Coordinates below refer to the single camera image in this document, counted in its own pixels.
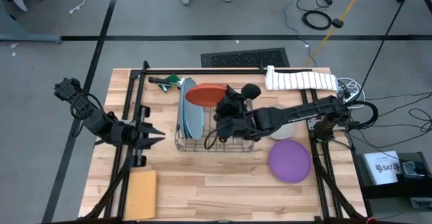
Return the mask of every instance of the wooden table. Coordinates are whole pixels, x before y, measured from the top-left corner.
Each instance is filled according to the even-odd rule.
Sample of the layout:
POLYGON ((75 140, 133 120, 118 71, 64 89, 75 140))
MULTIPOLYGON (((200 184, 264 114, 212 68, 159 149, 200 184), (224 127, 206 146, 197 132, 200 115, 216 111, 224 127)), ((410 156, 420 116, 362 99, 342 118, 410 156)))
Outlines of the wooden table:
MULTIPOLYGON (((329 68, 313 70, 330 73, 329 68)), ((124 108, 130 71, 131 69, 114 69, 111 77, 105 110, 113 111, 118 117, 122 115, 124 108)), ((297 90, 265 90, 264 75, 182 77, 192 77, 198 84, 229 84, 236 90, 247 83, 256 84, 261 88, 262 94, 253 101, 255 109, 269 105, 292 107, 302 104, 297 90)), ((133 99, 136 90, 137 85, 132 94, 133 99)), ((331 94, 334 92, 318 91, 319 98, 331 94)), ((314 216, 322 216, 314 171, 299 184, 287 184, 272 176, 267 156, 275 141, 270 138, 257 142, 253 152, 249 153, 178 151, 174 144, 178 97, 178 90, 170 90, 165 94, 157 85, 145 82, 141 104, 151 108, 151 116, 146 121, 153 123, 167 135, 164 141, 145 151, 147 166, 132 171, 157 170, 156 220, 312 221, 314 216)), ((342 133, 335 134, 337 140, 347 142, 342 133)), ((296 123, 294 139, 311 151, 305 121, 296 123)), ((330 143, 329 148, 336 184, 354 208, 366 215, 350 151, 336 143, 330 143)), ((114 152, 115 148, 108 144, 94 148, 80 216, 90 211, 107 189, 114 152)), ((327 185, 325 189, 331 216, 335 216, 327 185)), ((113 210, 117 210, 118 193, 116 195, 113 210)))

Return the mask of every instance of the dish rack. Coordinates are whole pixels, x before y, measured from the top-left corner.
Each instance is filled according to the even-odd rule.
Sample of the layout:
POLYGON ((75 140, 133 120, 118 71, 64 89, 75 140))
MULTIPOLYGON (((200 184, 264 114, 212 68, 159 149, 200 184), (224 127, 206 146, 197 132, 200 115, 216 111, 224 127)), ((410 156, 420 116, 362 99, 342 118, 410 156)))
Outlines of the dish rack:
MULTIPOLYGON (((248 110, 252 109, 252 101, 247 100, 246 108, 248 110)), ((213 119, 215 114, 215 108, 205 108, 205 126, 204 133, 200 140, 194 140, 191 138, 185 138, 180 132, 179 117, 177 117, 177 123, 175 125, 175 137, 174 143, 179 151, 184 152, 252 152, 255 142, 252 140, 243 140, 241 138, 228 138, 225 143, 216 140, 216 143, 210 149, 204 148, 204 140, 207 135, 216 128, 216 121, 213 119)), ((216 132, 214 132, 208 139, 207 144, 213 142, 217 137, 216 132)))

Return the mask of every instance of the concrete floor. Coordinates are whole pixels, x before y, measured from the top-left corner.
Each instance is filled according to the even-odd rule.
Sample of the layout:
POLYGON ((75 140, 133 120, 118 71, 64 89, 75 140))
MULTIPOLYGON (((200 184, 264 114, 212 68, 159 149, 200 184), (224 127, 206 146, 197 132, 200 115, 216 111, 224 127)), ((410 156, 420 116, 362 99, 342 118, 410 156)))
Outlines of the concrete floor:
MULTIPOLYGON (((117 0, 108 35, 204 35, 204 34, 294 34, 284 26, 282 8, 289 0, 192 0, 183 7, 178 0, 117 0)), ((339 17, 350 0, 335 0, 326 11, 339 17)), ((80 0, 30 0, 29 12, 21 13, 6 4, 10 13, 31 32, 80 36, 99 35, 109 0, 87 0, 86 5, 70 15, 68 11, 80 0)), ((304 3, 314 5, 315 1, 304 3)), ((398 4, 395 0, 358 0, 345 20, 339 35, 385 34, 398 4)), ((306 27, 302 12, 291 6, 291 26, 301 34, 326 34, 306 27)), ((432 14, 423 0, 407 0, 390 34, 432 34, 432 14)), ((316 48, 319 41, 309 41, 316 48)), ((338 77, 362 82, 379 41, 329 41, 317 55, 319 67, 330 67, 338 77)), ((63 77, 75 77, 84 83, 96 42, 0 43, 2 70, 0 82, 0 216, 4 223, 41 222, 57 173, 72 117, 69 106, 53 96, 53 86, 63 77)), ((103 102, 111 71, 116 67, 140 67, 147 60, 152 67, 200 67, 201 53, 285 47, 292 67, 307 61, 304 44, 298 40, 223 41, 107 41, 103 47, 91 92, 103 102)), ((365 86, 367 98, 431 91, 432 41, 387 41, 365 86)), ((374 101, 381 112, 413 101, 404 97, 374 101)), ((430 99, 380 118, 377 124, 422 122, 408 115, 418 107, 428 113, 430 99)), ((367 114, 362 109, 354 116, 367 114)), ((364 131, 376 145, 384 145, 418 134, 412 128, 372 128, 364 131)), ((54 221, 75 219, 92 155, 94 136, 86 130, 77 139, 70 167, 54 216, 54 221)), ((432 157, 428 134, 388 150, 423 151, 429 164, 432 157)), ((357 153, 375 152, 355 142, 357 153)), ((430 213, 402 208, 401 200, 374 201, 376 217, 394 217, 393 221, 428 223, 430 213)))

